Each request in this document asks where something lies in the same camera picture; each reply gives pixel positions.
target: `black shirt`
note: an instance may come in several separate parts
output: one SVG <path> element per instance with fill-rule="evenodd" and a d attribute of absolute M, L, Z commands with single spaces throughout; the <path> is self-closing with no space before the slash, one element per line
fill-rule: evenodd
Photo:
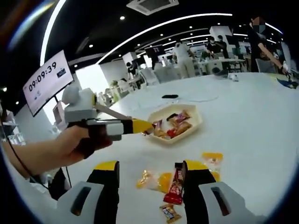
<path fill-rule="evenodd" d="M 129 67 L 128 68 L 128 73 L 131 73 L 133 76 L 135 76 L 136 75 L 136 69 L 133 68 L 133 67 Z"/>
<path fill-rule="evenodd" d="M 208 43 L 206 48 L 210 51 L 210 52 L 214 52 L 214 54 L 216 53 L 220 53 L 221 51 L 221 47 L 217 44 L 215 45 L 211 45 L 211 43 Z"/>
<path fill-rule="evenodd" d="M 251 71 L 258 72 L 256 59 L 268 59 L 258 45 L 262 43 L 266 47 L 266 41 L 263 40 L 251 27 L 249 27 L 248 39 L 251 47 Z"/>
<path fill-rule="evenodd" d="M 217 41 L 217 43 L 221 44 L 221 46 L 219 46 L 222 50 L 223 50 L 223 56 L 224 58 L 228 58 L 228 45 L 224 42 L 224 41 Z"/>

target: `human hand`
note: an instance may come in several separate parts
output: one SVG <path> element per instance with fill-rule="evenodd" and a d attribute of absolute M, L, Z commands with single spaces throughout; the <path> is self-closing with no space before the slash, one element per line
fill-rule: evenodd
<path fill-rule="evenodd" d="M 279 68 L 279 70 L 284 74 L 287 75 L 288 71 L 283 67 L 283 65 L 281 65 L 281 67 Z"/>
<path fill-rule="evenodd" d="M 99 138 L 95 142 L 90 139 L 87 128 L 79 126 L 67 128 L 54 140 L 53 154 L 58 167 L 69 166 L 84 159 L 84 155 L 75 150 L 81 140 L 85 140 L 86 150 L 99 150 L 112 145 L 105 127 L 99 130 Z"/>

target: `digital clock display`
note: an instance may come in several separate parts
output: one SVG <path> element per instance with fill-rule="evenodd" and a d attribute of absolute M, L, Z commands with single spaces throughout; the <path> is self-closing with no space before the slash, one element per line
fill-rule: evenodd
<path fill-rule="evenodd" d="M 32 115 L 35 116 L 57 92 L 72 81 L 62 50 L 40 67 L 23 87 Z"/>

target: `ceiling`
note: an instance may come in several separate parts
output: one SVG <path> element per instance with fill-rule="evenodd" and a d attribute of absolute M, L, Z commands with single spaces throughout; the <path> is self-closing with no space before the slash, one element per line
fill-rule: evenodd
<path fill-rule="evenodd" d="M 3 11 L 0 13 L 1 15 L 11 15 L 13 9 L 15 10 L 18 6 L 18 2 L 20 2 L 18 0 L 7 1 L 10 2 L 10 7 L 1 8 Z M 21 90 L 26 81 L 39 68 L 44 33 L 58 1 L 35 0 L 30 2 L 32 2 L 31 10 L 24 10 L 26 13 L 19 16 L 20 19 L 18 23 L 16 22 L 13 31 L 10 33 L 10 37 L 13 36 L 14 31 L 19 27 L 22 21 L 26 19 L 27 14 L 35 7 L 45 3 L 53 5 L 30 24 L 13 49 L 7 50 L 7 48 L 3 48 L 2 45 L 2 60 L 0 61 L 1 86 L 6 86 L 7 92 L 0 91 L 0 98 L 2 99 L 3 105 L 15 113 L 26 103 Z M 78 63 L 76 69 L 83 68 L 96 63 L 105 53 L 145 29 L 162 22 L 193 14 L 232 13 L 233 16 L 195 17 L 156 28 L 121 46 L 110 56 L 105 58 L 102 63 L 114 60 L 118 58 L 119 55 L 140 49 L 147 44 L 163 38 L 165 38 L 165 40 L 161 40 L 157 42 L 157 44 L 168 43 L 168 37 L 177 33 L 185 32 L 184 34 L 177 35 L 177 38 L 190 37 L 190 33 L 192 33 L 193 36 L 209 34 L 209 28 L 218 23 L 230 26 L 234 29 L 234 33 L 245 34 L 246 26 L 243 26 L 243 24 L 248 24 L 250 16 L 252 15 L 250 12 L 254 12 L 254 15 L 258 14 L 263 16 L 269 24 L 284 31 L 284 38 L 288 38 L 287 31 L 290 30 L 289 24 L 287 24 L 287 21 L 290 19 L 289 17 L 278 17 L 278 15 L 281 14 L 271 12 L 270 10 L 267 10 L 267 12 L 256 12 L 256 6 L 254 5 L 252 5 L 252 8 L 250 8 L 250 6 L 243 6 L 236 9 L 236 5 L 227 2 L 223 2 L 223 4 L 210 4 L 205 1 L 198 3 L 198 1 L 194 0 L 180 0 L 179 6 L 162 10 L 150 16 L 145 16 L 127 8 L 126 4 L 129 2 L 128 0 L 121 2 L 122 3 L 99 0 L 67 0 L 59 12 L 51 30 L 45 60 L 47 61 L 62 49 L 69 62 L 84 56 L 98 54 L 98 57 L 95 59 Z M 120 20 L 121 16 L 125 16 L 125 19 L 122 21 Z M 267 36 L 271 36 L 271 38 L 276 40 L 280 40 L 282 37 L 280 33 L 273 29 L 268 29 Z M 194 39 L 194 41 L 204 39 L 205 38 L 197 38 Z M 72 72 L 75 71 L 73 65 L 70 66 L 70 69 Z"/>

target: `air conditioning vent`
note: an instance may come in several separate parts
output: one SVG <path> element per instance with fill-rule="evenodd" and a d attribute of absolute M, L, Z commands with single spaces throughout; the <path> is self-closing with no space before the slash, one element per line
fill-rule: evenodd
<path fill-rule="evenodd" d="M 142 14 L 151 15 L 166 8 L 178 5 L 178 0 L 133 0 L 127 7 Z"/>

